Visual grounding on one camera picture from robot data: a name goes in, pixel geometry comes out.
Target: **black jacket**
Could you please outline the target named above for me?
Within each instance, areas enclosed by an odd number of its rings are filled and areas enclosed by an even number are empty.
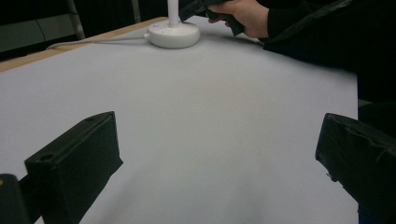
[[[396,1],[259,2],[270,8],[265,49],[352,71],[360,99],[396,100]]]

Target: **round white base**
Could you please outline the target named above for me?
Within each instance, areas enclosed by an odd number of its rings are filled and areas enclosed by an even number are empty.
[[[195,45],[200,38],[198,26],[179,22],[177,27],[170,27],[169,21],[155,22],[148,27],[149,41],[166,49],[184,49]]]

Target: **hand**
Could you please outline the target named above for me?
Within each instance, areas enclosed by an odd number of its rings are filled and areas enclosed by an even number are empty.
[[[231,14],[245,26],[245,35],[253,38],[268,37],[269,9],[260,5],[256,0],[227,1],[210,6],[209,9],[220,14],[217,19],[209,20],[210,23],[221,21],[225,19],[225,14]]]

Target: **white tabletop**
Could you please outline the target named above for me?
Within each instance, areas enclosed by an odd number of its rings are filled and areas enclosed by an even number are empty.
[[[357,117],[355,76],[190,21],[188,49],[92,44],[1,73],[0,173],[24,177],[33,153],[115,111],[124,164],[82,223],[358,223],[315,160],[325,113]]]

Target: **white stand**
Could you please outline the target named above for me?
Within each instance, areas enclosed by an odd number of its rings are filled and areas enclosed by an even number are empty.
[[[166,49],[184,49],[195,45],[200,38],[199,28],[178,20],[178,0],[168,0],[169,21],[151,24],[149,41]]]

